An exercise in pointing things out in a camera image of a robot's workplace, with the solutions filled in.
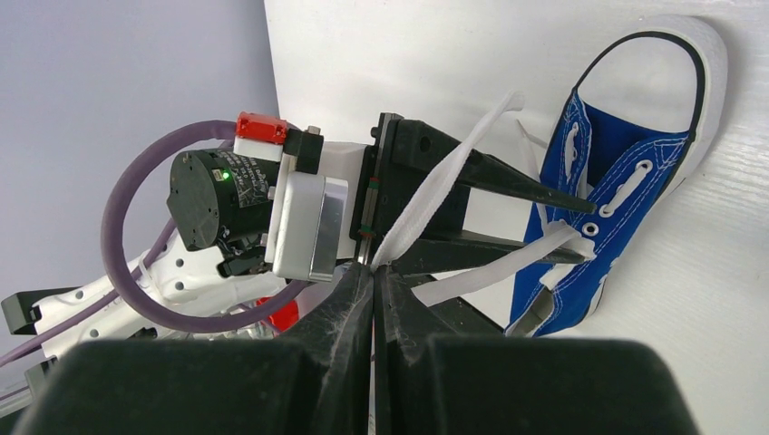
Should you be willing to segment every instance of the metal eyelet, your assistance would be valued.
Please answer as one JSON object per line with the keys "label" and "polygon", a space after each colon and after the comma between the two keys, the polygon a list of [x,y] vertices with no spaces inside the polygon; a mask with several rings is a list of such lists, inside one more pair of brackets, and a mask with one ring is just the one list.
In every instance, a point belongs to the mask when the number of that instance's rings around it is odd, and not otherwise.
{"label": "metal eyelet", "polygon": [[602,218],[611,218],[614,215],[614,210],[611,210],[611,211],[606,210],[607,205],[608,204],[604,204],[601,206],[601,208],[599,208],[599,216],[601,216]]}
{"label": "metal eyelet", "polygon": [[599,226],[588,222],[585,225],[582,226],[582,234],[588,237],[593,237],[599,233]]}
{"label": "metal eyelet", "polygon": [[651,160],[641,160],[640,162],[636,163],[636,169],[643,169],[646,172],[649,172],[652,168],[654,168],[654,163],[651,162]]}

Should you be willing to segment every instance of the shoelace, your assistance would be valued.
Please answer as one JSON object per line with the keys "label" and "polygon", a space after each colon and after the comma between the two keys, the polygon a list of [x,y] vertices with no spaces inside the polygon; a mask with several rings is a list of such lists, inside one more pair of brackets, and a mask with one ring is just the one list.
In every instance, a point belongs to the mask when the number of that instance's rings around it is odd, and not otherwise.
{"label": "shoelace", "polygon": [[[422,185],[414,193],[411,201],[404,208],[401,216],[393,224],[392,229],[384,237],[372,260],[372,270],[376,270],[380,265],[395,260],[411,247],[414,241],[422,234],[435,211],[441,206],[446,196],[448,196],[454,181],[462,170],[464,162],[470,155],[470,151],[475,148],[491,129],[493,123],[503,113],[506,111],[521,111],[523,105],[524,97],[521,93],[508,92],[494,109],[486,113],[478,121],[467,139],[460,143],[456,149],[430,171]],[[515,125],[518,139],[525,142],[520,143],[519,146],[522,157],[526,162],[524,172],[529,177],[539,181],[539,170],[532,147],[540,146],[546,149],[548,144],[531,136],[518,120],[516,120]],[[570,158],[568,160],[569,165],[573,164],[577,157],[573,143],[577,132],[579,132],[579,126],[575,123],[572,125],[572,129],[567,137],[567,142],[569,142],[570,138],[571,143],[571,152],[567,153],[567,156]],[[565,169],[570,176],[570,168]],[[611,216],[622,202],[629,198],[632,191],[638,187],[643,177],[650,170],[650,161],[639,162],[633,175],[624,185],[620,186],[617,195],[608,204],[601,207],[603,214],[600,214],[600,212],[599,214],[602,217]],[[580,184],[584,184],[585,187],[578,189],[578,192],[587,196],[586,180],[580,179]],[[536,208],[542,225],[543,237],[486,266],[477,267],[440,281],[419,285],[414,288],[414,294],[428,306],[456,296],[466,295],[512,276],[559,247],[573,249],[587,259],[595,257],[592,240],[583,237],[579,231],[563,221],[548,222],[545,206],[538,203]],[[575,265],[555,265],[540,281],[552,289],[574,267]]]}

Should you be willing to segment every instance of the red connector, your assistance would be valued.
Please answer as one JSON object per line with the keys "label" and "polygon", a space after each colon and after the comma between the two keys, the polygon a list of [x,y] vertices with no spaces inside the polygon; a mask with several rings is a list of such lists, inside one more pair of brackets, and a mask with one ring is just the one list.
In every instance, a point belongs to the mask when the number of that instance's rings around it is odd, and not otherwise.
{"label": "red connector", "polygon": [[283,145],[288,123],[271,116],[242,111],[235,126],[235,135],[249,140]]}
{"label": "red connector", "polygon": [[[268,301],[268,297],[262,297],[257,300],[257,305],[262,305]],[[286,331],[286,329],[293,326],[299,320],[299,307],[296,301],[289,302],[283,308],[277,310],[269,317],[269,321],[275,325],[280,331]]]}

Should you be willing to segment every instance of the white wall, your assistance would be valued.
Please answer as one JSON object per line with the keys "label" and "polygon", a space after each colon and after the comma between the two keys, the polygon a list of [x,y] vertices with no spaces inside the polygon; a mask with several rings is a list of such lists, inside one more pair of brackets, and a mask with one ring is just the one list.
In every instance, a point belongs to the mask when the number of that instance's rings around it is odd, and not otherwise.
{"label": "white wall", "polygon": [[[103,275],[104,202],[182,125],[277,114],[259,1],[0,2],[0,298]],[[142,187],[126,255],[168,218],[168,165]],[[0,353],[24,339],[0,326]],[[30,362],[0,371],[0,389]]]}

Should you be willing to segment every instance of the sneaker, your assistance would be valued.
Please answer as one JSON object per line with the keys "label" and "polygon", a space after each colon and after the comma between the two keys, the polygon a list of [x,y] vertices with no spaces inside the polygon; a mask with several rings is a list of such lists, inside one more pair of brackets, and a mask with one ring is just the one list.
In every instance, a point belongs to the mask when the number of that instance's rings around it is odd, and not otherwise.
{"label": "sneaker", "polygon": [[540,181],[599,208],[581,214],[534,206],[524,241],[562,221],[581,232],[594,256],[578,266],[534,264],[518,272],[507,335],[551,334],[595,310],[644,217],[706,155],[725,86],[723,41],[686,16],[640,21],[590,64],[555,126]]}

